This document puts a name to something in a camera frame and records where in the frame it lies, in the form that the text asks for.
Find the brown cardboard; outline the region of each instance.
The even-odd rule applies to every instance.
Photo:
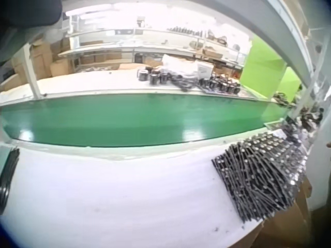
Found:
[[[312,235],[315,240],[323,240],[325,231],[329,229],[331,219],[328,202],[321,208],[311,211]]]
[[[301,186],[294,205],[265,221],[261,233],[278,240],[307,245],[311,239],[310,226],[306,195]]]
[[[81,64],[86,65],[86,64],[93,64],[94,63],[94,56],[82,56],[81,57]]]
[[[163,66],[163,62],[161,60],[155,60],[152,57],[146,57],[144,59],[144,64],[152,67]]]
[[[106,55],[105,54],[100,54],[100,55],[95,55],[94,56],[94,61],[96,63],[102,63],[102,62],[105,62],[106,60]]]
[[[61,59],[51,64],[52,76],[69,75],[72,73],[72,68],[69,60]]]
[[[85,45],[97,45],[97,44],[102,44],[102,40],[94,40],[94,41],[88,41],[88,42],[82,42],[80,43],[80,46],[83,47]]]
[[[60,59],[58,54],[62,52],[61,51],[61,41],[57,41],[57,42],[51,44],[51,52],[53,55],[53,61],[57,61],[58,59]]]
[[[223,57],[223,54],[217,53],[213,50],[203,49],[203,54],[214,59],[221,59]]]
[[[225,66],[223,66],[222,68],[214,68],[214,71],[218,75],[225,74],[225,75],[231,76],[233,73],[233,69],[227,68]]]
[[[311,196],[312,186],[311,186],[311,184],[310,184],[307,177],[305,177],[305,180],[302,183],[302,187],[303,187],[303,190],[305,192],[306,198],[309,198]]]
[[[106,60],[121,59],[121,58],[122,58],[121,52],[112,52],[112,53],[106,54]]]
[[[51,77],[50,66],[53,62],[53,56],[50,44],[42,42],[41,40],[34,42],[30,49],[30,55],[37,80]],[[16,74],[21,78],[22,83],[27,83],[22,61],[13,57],[11,64]]]
[[[52,53],[51,45],[49,43],[46,43],[46,42],[40,43],[39,42],[37,44],[38,45],[32,45],[30,47],[31,57],[42,55],[44,53]]]
[[[61,40],[61,52],[65,52],[70,50],[70,40],[69,38],[65,37]]]
[[[50,53],[40,54],[33,58],[33,67],[37,80],[47,79],[52,76],[50,68],[52,61],[52,54]]]
[[[22,64],[15,66],[14,71],[20,77],[22,84],[27,84],[27,79]]]
[[[250,248],[254,243],[254,240],[259,235],[260,231],[262,230],[263,225],[258,225],[253,231],[251,231],[248,235],[240,239],[237,243],[230,246],[230,248]]]
[[[4,80],[0,85],[1,91],[8,91],[22,85],[22,81],[18,74],[14,74],[11,77]]]
[[[279,240],[274,237],[270,237],[266,234],[260,233],[255,239],[252,248],[303,248],[306,246],[302,246],[297,243],[293,243],[290,241]]]

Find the green conveyor belt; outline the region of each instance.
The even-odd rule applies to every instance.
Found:
[[[275,103],[212,96],[121,94],[31,101],[2,108],[11,138],[128,147],[199,141],[262,128],[285,116]]]

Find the dark object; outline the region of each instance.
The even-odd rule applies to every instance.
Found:
[[[281,106],[290,106],[290,103],[287,101],[286,95],[282,92],[276,92],[273,98],[277,101],[277,103]]]
[[[222,91],[227,92],[228,91],[228,83],[223,83],[222,85],[223,85]]]
[[[170,80],[170,81],[172,80],[172,75],[169,72],[167,73],[167,77],[168,77],[168,80]]]
[[[238,44],[234,44],[232,48],[238,52],[240,51],[240,46]]]
[[[237,95],[239,92],[240,92],[240,86],[236,86],[233,93]]]
[[[231,84],[228,88],[228,93],[229,94],[233,94],[234,93],[234,89],[235,89],[235,85],[234,84]]]
[[[145,70],[145,69],[138,69],[138,70],[137,70],[137,77],[138,77],[138,78],[139,78],[139,74],[140,74],[141,71],[147,71],[147,70]]]
[[[4,80],[10,78],[11,76],[13,76],[15,74],[14,69],[8,68],[8,70],[4,73],[3,78]]]
[[[204,88],[209,88],[210,87],[210,80],[209,79],[204,79],[203,80],[203,87]]]
[[[271,218],[293,205],[307,157],[292,142],[264,133],[212,160],[243,222]]]
[[[166,73],[162,73],[160,75],[160,84],[167,84],[167,81],[168,81],[168,74]]]
[[[321,124],[321,121],[323,120],[323,113],[324,113],[324,108],[320,108],[319,109],[319,113],[317,114],[317,119],[315,120],[315,123],[317,124],[317,125],[319,125],[319,124]]]
[[[149,74],[151,74],[152,70],[153,70],[153,67],[150,67],[150,66],[146,66],[145,68]]]
[[[217,39],[217,42],[218,42],[219,44],[221,44],[221,45],[224,45],[225,47],[228,46],[228,43],[227,43],[225,40],[221,39],[221,38],[218,38],[218,39]]]
[[[150,85],[157,85],[157,81],[159,80],[159,75],[157,74],[151,74],[149,78],[149,84]]]
[[[61,15],[61,0],[0,1],[0,66]]]
[[[157,75],[159,75],[160,73],[161,73],[161,72],[158,71],[158,70],[156,70],[156,69],[153,69],[152,72],[151,72],[151,74],[157,74]]]
[[[308,132],[311,132],[312,126],[310,125],[310,121],[313,120],[313,116],[311,113],[305,114],[300,117],[302,127],[306,129]]]
[[[219,39],[221,39],[221,40],[224,40],[225,42],[227,42],[228,41],[228,38],[226,37],[226,36],[222,36],[221,38],[219,38]]]
[[[187,29],[185,27],[171,27],[168,28],[167,30],[174,32],[174,33],[182,33],[182,34],[187,34],[187,35],[195,35],[195,36],[200,36],[202,37],[203,32],[202,31],[194,31],[191,29]]]
[[[137,20],[138,27],[141,27],[142,21]]]
[[[292,142],[297,147],[301,146],[302,141],[299,139],[301,127],[299,127],[298,123],[287,116],[285,121],[281,124],[280,128],[287,136],[287,141]]]
[[[147,70],[141,70],[138,74],[139,81],[147,81],[148,80],[148,71]]]
[[[321,51],[322,51],[322,46],[321,46],[321,45],[317,45],[317,46],[315,46],[315,51],[316,51],[318,54],[320,54]]]
[[[15,244],[13,239],[3,229],[2,225],[0,225],[0,244],[2,248],[21,248]]]
[[[141,55],[140,53],[136,53],[134,55],[134,62],[137,64],[142,64],[143,63],[143,55]]]
[[[215,80],[210,80],[209,87],[210,89],[215,89],[217,86],[217,82]]]
[[[10,151],[5,166],[0,175],[0,215],[5,211],[10,191],[11,180],[14,176],[16,165],[19,160],[20,150]]]
[[[214,40],[215,38],[214,33],[210,29],[208,30],[207,37],[209,40]]]
[[[199,80],[199,86],[202,88],[206,88],[206,86],[209,86],[209,79],[200,79]]]
[[[116,29],[115,34],[116,35],[132,35],[133,29]]]
[[[222,82],[219,82],[219,84],[218,84],[218,90],[219,91],[223,91],[223,83]]]
[[[86,69],[81,69],[78,72],[83,73],[83,72],[90,72],[90,71],[108,71],[108,70],[109,70],[109,68],[107,68],[107,67],[94,67],[94,66],[92,66],[92,67],[89,67],[89,68],[86,68]]]
[[[182,75],[173,75],[171,78],[171,83],[183,92],[188,92],[198,85],[198,80],[196,77],[183,77]]]

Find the wall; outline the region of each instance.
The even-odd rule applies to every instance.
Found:
[[[267,43],[255,36],[240,82],[266,98],[271,98],[285,70],[285,61]]]
[[[287,100],[292,102],[297,93],[301,81],[291,67],[287,67],[277,91],[285,93]]]

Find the black cable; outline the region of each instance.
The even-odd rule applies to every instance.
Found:
[[[10,185],[19,160],[20,150],[12,149],[0,174],[0,215],[5,211],[10,191]]]

